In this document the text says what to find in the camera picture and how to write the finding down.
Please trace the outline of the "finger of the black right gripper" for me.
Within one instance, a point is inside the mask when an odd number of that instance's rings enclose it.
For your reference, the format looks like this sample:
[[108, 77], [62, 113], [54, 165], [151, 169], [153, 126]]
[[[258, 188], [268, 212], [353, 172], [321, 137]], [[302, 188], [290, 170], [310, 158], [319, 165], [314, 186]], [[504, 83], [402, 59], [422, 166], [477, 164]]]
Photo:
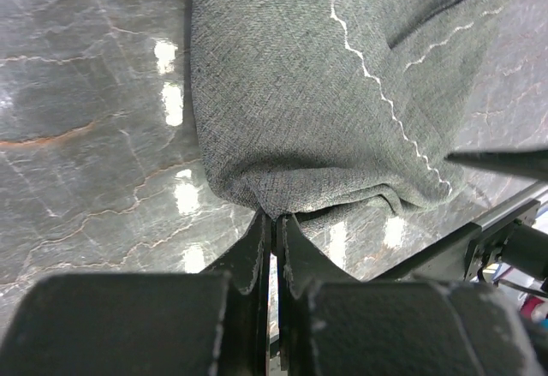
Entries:
[[547, 181], [547, 150], [451, 152], [444, 160], [453, 164]]

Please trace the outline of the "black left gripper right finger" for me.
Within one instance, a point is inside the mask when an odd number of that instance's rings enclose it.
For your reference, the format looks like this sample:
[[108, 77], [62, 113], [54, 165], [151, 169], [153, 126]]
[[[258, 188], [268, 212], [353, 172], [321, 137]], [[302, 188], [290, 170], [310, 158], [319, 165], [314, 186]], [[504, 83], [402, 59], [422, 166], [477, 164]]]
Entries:
[[537, 375], [540, 331], [487, 283], [372, 280], [276, 222], [279, 355], [290, 375]]

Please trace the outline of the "grey-green cloth napkin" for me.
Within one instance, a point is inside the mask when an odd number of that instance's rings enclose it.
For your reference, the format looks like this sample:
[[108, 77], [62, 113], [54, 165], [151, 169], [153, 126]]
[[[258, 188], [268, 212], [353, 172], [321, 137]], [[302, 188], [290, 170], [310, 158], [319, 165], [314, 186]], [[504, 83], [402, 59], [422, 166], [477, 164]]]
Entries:
[[428, 210], [510, 0], [193, 0], [194, 117], [219, 197], [272, 217]]

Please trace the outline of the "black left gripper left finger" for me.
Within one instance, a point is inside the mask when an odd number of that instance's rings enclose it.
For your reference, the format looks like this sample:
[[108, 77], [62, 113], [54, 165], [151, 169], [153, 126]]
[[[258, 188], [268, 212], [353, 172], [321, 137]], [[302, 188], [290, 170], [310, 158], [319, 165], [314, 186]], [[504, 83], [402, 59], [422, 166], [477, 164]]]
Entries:
[[1, 344], [4, 375], [265, 375], [271, 220], [198, 273], [37, 282]]

